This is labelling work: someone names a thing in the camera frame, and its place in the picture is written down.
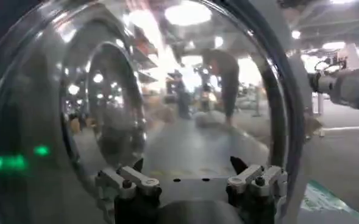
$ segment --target metal bracket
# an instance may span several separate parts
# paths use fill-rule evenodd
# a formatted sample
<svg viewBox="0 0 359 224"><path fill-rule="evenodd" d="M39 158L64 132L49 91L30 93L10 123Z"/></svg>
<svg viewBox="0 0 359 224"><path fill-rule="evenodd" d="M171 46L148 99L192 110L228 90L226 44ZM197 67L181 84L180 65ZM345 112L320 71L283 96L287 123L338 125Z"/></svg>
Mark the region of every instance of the metal bracket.
<svg viewBox="0 0 359 224"><path fill-rule="evenodd" d="M139 188L141 188L144 194L150 196L155 190L159 187L159 180L155 178L149 178L142 173L133 170L133 168L126 166L121 168L119 171L121 176L135 183Z"/></svg>
<svg viewBox="0 0 359 224"><path fill-rule="evenodd" d="M248 202L246 201L247 193L255 198L272 199L275 208L274 221L276 222L280 218L282 206L286 203L287 181L288 174L280 167L271 166L264 170L262 166L251 165L239 175L228 179L228 187L234 191L233 196L229 192L228 194L229 197L237 198L234 200L234 204L241 200L242 202L237 205L244 205L243 208L251 208L251 205L245 205Z"/></svg>
<svg viewBox="0 0 359 224"><path fill-rule="evenodd" d="M288 174L277 166L268 168L262 176L256 177L251 182L252 189L261 197L273 196L275 198L275 216L277 221L283 204L286 203L286 193L288 190Z"/></svg>
<svg viewBox="0 0 359 224"><path fill-rule="evenodd" d="M259 176L262 171L262 166L251 165L239 175L228 178L228 186L231 186L237 194L242 194L246 190L246 186L250 184L255 177Z"/></svg>
<svg viewBox="0 0 359 224"><path fill-rule="evenodd" d="M156 199L158 201L161 193L161 191L157 191L160 189L158 180L144 176L131 167L123 167L119 172L120 174L109 167L101 170L95 178L98 190L97 206L103 210L104 220L109 224L116 222L117 209L122 208L128 211L128 207L132 208L132 203L141 203L140 200L137 201L137 198L140 198L139 196L143 198L143 195L139 194L140 191L137 191L137 188L140 188L143 194L154 197L154 200L147 202L151 207L143 204L147 209L154 208Z"/></svg>

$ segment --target ceiling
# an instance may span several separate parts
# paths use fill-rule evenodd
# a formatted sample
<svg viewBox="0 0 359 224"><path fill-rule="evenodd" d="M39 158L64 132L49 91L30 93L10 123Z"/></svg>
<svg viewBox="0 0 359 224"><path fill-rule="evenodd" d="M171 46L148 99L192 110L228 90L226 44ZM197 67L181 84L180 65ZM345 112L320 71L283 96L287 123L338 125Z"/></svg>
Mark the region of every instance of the ceiling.
<svg viewBox="0 0 359 224"><path fill-rule="evenodd" d="M216 37L223 39L223 44L219 49L229 51L234 56L242 57L256 51L254 45L247 38L243 38L242 31L238 30L232 22L214 10L211 12L210 20L204 23L190 26L171 24L165 16L165 10L180 3L180 0L149 1L149 10L158 24L163 42L172 49L178 63L181 63L181 58L186 55L199 55L203 49L215 48ZM140 40L139 42L141 43L138 46L148 45L148 50L143 53L146 55L156 54L157 50L154 49L154 45L145 35L145 30L148 27L139 29L136 24L134 26L136 30L141 30L140 32L135 32L135 39Z"/></svg>
<svg viewBox="0 0 359 224"><path fill-rule="evenodd" d="M359 47L359 0L345 4L306 1L284 11L291 29L301 32L297 41L301 49L321 48L333 41L355 43Z"/></svg>

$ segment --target metal frame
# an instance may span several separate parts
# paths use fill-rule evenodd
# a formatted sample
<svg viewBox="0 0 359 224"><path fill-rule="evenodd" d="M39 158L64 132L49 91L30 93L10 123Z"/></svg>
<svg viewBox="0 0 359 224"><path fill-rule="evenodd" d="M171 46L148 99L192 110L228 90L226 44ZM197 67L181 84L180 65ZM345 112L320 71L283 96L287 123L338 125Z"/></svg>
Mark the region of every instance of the metal frame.
<svg viewBox="0 0 359 224"><path fill-rule="evenodd" d="M316 113L319 117L322 117L324 114L324 95L323 93L318 93L318 110ZM324 137L326 131L344 131L344 130L359 130L359 126L353 127L333 127L333 128L320 128L319 136Z"/></svg>

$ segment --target person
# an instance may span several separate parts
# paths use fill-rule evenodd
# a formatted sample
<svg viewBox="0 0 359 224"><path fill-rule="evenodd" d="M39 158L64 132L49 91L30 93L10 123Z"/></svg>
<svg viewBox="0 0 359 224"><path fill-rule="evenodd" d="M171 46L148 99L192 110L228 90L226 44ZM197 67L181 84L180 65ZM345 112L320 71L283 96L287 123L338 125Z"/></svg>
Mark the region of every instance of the person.
<svg viewBox="0 0 359 224"><path fill-rule="evenodd" d="M183 82L182 74L177 73L175 76L175 92L177 94L178 112L179 117L189 119L189 96L186 92L186 86Z"/></svg>
<svg viewBox="0 0 359 224"><path fill-rule="evenodd" d="M204 66L211 69L211 73L220 76L226 124L232 126L232 116L239 90L239 64L235 57L218 49L202 51L202 60Z"/></svg>

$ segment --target green mat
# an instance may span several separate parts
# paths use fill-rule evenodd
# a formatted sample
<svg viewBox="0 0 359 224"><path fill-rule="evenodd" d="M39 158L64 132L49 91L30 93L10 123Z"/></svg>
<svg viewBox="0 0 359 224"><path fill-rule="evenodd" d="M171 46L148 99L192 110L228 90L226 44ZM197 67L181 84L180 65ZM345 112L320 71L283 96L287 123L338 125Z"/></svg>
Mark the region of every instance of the green mat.
<svg viewBox="0 0 359 224"><path fill-rule="evenodd" d="M310 211L344 210L359 220L359 212L350 208L345 202L315 181L308 183L301 208Z"/></svg>

